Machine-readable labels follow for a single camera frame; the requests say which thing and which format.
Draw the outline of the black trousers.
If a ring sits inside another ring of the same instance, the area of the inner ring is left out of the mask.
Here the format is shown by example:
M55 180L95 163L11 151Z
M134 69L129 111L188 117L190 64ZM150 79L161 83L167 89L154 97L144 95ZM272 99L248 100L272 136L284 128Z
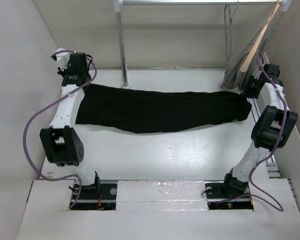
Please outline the black trousers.
M247 98L234 92L157 92L92 84L75 122L135 134L173 133L245 121L251 109Z

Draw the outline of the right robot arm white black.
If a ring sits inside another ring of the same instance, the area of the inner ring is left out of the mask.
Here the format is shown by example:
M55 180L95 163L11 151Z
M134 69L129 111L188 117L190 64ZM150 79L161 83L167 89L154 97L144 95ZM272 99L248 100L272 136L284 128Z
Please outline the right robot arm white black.
M233 197L237 193L243 193L260 162L287 143L298 114L289 110L283 88L284 84L279 80L278 73L261 73L259 78L250 76L243 94L249 99L262 95L265 108L252 129L249 149L224 177L221 191L225 196Z

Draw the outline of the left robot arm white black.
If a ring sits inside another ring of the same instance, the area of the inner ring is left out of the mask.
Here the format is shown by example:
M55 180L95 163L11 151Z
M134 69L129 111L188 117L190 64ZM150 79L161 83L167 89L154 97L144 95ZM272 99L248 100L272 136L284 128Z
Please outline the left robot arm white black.
M87 94L93 76L89 73L92 56L84 52L58 48L52 59L57 63L57 73L62 76L61 100L47 128L40 130L40 140L47 161L65 169L65 176L57 179L78 179L85 194L97 198L101 194L101 180L96 171L83 164L84 144L75 131L79 108Z

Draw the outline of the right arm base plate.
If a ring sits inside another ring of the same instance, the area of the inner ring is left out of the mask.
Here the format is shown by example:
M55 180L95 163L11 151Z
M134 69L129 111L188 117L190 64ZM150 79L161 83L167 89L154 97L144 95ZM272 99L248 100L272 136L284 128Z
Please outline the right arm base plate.
M223 181L205 181L205 190L201 196L206 197L208 210L253 210L251 197L245 191L226 188Z

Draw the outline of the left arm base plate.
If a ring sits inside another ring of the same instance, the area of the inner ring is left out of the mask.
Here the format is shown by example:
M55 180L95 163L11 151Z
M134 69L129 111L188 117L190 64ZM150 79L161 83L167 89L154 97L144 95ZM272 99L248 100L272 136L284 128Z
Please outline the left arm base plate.
M116 209L118 183L102 182L100 190L91 184L82 186L77 202L71 207L74 211L112 211Z

